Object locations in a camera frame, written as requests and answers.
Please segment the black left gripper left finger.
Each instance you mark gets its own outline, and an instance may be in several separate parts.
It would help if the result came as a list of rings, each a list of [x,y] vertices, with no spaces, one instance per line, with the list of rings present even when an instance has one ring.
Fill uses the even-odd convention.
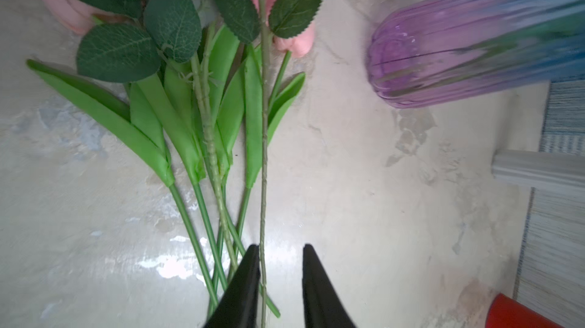
[[[204,327],[256,327],[260,279],[259,246],[253,244],[248,247],[227,291]]]

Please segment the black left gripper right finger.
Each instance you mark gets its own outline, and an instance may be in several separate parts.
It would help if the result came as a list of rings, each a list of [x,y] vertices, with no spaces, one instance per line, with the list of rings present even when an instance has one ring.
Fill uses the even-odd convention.
[[[303,247],[302,284],[305,327],[356,327],[311,244]]]

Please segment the pink peony stem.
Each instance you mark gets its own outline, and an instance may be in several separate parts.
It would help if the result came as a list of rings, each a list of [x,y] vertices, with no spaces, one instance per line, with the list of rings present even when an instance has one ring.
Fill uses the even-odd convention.
[[[82,35],[76,52],[76,72],[69,74],[104,88],[127,105],[125,84],[155,74],[162,79],[170,67],[189,85],[190,103],[181,101],[179,108],[184,118],[187,106],[191,108],[190,128],[203,159],[199,186],[216,245],[222,250],[225,276],[215,281],[227,286],[245,248],[236,230],[237,221],[232,220],[225,200],[225,182],[233,158],[224,148],[216,116],[238,70],[234,67],[237,53],[245,43],[229,30],[214,0],[80,1],[112,17],[93,16],[94,26]],[[211,242],[193,186],[168,136],[165,143],[172,158],[175,185],[187,206],[212,273]]]

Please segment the pink rose stem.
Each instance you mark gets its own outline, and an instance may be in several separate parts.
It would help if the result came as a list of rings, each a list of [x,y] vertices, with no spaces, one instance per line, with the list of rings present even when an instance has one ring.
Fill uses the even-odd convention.
[[[266,326],[268,308],[268,283],[265,261],[265,229],[268,198],[268,115],[269,99],[277,81],[272,74],[271,53],[274,38],[295,38],[312,25],[323,0],[214,0],[224,23],[243,43],[255,41],[261,46],[262,81],[262,168],[257,179],[261,180],[260,210],[260,266],[261,266],[261,326]]]

